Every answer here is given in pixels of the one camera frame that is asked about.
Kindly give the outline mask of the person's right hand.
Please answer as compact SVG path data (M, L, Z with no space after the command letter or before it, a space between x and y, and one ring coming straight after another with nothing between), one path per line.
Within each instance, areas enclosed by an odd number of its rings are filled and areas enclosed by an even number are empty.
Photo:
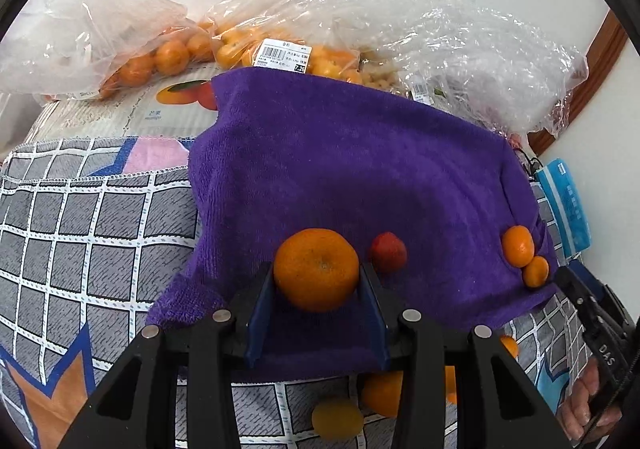
M600 375L598 360L591 357L582 370L580 377L574 382L572 392L567 396L556 413L565 436L570 441L579 441L584 438L585 431L593 425L592 431L585 441L596 441L614 429L622 413L618 406L610 406L600 416L597 423L591 421L589 409L590 399L600 389Z

